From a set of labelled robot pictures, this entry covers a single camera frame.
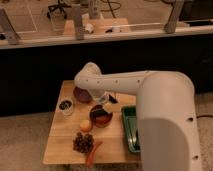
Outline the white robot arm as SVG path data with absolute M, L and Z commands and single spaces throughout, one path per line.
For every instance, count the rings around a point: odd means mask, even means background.
M 192 81 L 175 71 L 103 74 L 89 62 L 74 78 L 97 101 L 134 95 L 143 171 L 203 171 Z

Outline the translucent grey gripper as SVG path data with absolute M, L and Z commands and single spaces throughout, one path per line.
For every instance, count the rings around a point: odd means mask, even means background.
M 96 93 L 93 96 L 93 100 L 108 113 L 112 111 L 108 93 Z

